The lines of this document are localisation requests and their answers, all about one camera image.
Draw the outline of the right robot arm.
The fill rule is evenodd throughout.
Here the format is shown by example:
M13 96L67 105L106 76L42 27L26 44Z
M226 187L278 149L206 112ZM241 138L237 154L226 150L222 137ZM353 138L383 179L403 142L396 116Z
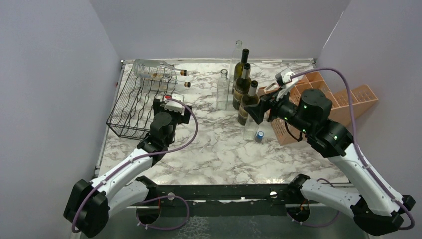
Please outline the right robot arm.
M357 189L345 192L299 174L288 184L287 196L295 203L317 201L351 217L365 232L381 236L403 228L403 213L415 204L412 196L394 191L358 152L347 128L329 118L332 101L318 89L306 89L298 104L276 93L262 96L257 104L245 107L256 123L282 119L306 136L307 143L335 164Z

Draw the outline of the clear rounded glass bottle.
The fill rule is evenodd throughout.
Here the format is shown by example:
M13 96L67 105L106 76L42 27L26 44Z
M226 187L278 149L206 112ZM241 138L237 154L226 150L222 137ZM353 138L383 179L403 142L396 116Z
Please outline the clear rounded glass bottle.
M243 127L243 139L246 141L253 141L258 131L259 125L254 121L251 115L248 115L245 126Z

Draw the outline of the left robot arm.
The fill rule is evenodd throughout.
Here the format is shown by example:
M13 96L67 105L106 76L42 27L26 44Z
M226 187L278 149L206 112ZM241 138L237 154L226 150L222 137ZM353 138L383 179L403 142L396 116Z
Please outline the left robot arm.
M192 106L172 97L164 101L154 99L153 109L149 133L125 160L102 176L91 181L81 179L74 184L63 213L73 233L92 238L120 211L136 203L148 205L156 200L154 188L135 183L133 179L152 168L165 154L177 152L193 142L196 131L183 146L168 148L174 142L178 124L188 124L190 119L196 128L199 124Z

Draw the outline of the dark green wine bottle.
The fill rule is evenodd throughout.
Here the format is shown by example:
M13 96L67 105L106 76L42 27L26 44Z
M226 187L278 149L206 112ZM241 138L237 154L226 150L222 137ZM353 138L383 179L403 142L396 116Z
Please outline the dark green wine bottle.
M241 60L234 67L232 93L234 93L234 90L235 90L236 80L241 76L244 64L247 63L248 56L249 56L249 49L247 48L243 49Z

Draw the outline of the wine bottle silver foil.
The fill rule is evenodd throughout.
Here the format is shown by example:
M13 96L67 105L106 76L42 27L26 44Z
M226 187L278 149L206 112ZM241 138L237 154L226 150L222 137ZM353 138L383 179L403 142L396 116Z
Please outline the wine bottle silver foil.
M252 80L248 93L244 94L241 98L237 121L242 126L246 125L246 122L248 119L248 112L244 109L244 107L257 104L259 102L259 97L256 94L257 87L258 87L258 82L256 80Z
M251 68L250 64L245 63L243 66L241 76L238 77L235 81L232 104L236 110L238 110L240 107L242 96L248 93L249 91L250 84L251 84L250 68Z

